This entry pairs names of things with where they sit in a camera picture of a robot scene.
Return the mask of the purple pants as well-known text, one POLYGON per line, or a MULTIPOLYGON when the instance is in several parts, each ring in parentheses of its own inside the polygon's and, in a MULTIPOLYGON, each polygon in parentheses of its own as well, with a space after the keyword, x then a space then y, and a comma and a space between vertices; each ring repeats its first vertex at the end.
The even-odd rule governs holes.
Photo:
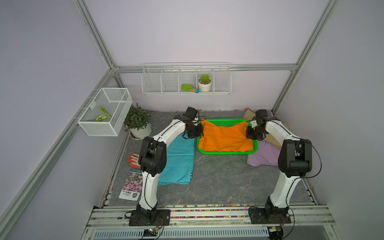
POLYGON ((257 141, 258 149, 247 156, 247 164, 252 167, 261 165, 278 166, 280 149, 266 141, 257 141))

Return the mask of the teal pants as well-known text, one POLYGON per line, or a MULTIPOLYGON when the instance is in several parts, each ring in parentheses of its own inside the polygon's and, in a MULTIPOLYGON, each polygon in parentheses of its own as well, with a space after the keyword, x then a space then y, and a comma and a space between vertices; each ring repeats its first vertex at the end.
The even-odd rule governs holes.
POLYGON ((159 186, 188 185, 191 182, 195 162, 196 142, 179 135, 167 148, 167 164, 159 177, 159 186))

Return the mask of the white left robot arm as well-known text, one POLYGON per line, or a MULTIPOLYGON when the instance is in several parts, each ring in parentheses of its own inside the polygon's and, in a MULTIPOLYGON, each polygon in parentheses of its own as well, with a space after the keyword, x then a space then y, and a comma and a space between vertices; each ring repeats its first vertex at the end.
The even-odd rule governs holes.
POLYGON ((143 139, 139 153, 139 165, 143 174, 139 211, 154 212, 156 210, 158 182, 167 164, 167 148, 179 135, 184 139, 201 137, 204 127, 199 122, 199 117, 198 110, 188 107, 185 113, 176 115, 160 133, 143 139))

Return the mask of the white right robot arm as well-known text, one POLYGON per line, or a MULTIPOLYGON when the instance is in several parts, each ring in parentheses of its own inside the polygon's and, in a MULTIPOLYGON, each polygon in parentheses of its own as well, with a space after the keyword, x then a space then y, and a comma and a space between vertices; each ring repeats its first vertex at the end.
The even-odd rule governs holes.
POLYGON ((293 134, 271 111, 256 111, 250 122, 246 129, 248 139, 261 141, 271 135, 281 145, 278 183, 265 207, 258 210, 265 218, 286 215, 295 187, 312 170, 312 143, 293 134))

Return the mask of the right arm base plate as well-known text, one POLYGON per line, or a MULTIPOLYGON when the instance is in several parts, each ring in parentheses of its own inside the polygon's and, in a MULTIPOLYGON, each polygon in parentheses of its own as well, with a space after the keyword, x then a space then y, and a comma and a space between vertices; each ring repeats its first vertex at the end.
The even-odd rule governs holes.
POLYGON ((288 213, 289 208, 257 208, 250 207, 248 209, 248 214, 250 216, 251 224, 261 225, 261 224, 274 224, 274 225, 283 225, 291 224, 292 220, 288 213))

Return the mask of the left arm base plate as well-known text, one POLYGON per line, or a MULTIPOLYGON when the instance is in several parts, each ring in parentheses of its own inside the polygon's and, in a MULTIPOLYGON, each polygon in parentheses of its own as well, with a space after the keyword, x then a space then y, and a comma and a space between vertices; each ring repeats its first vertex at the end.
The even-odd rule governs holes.
POLYGON ((152 210, 140 209, 132 211, 129 217, 129 226, 168 226, 171 220, 170 210, 152 210))

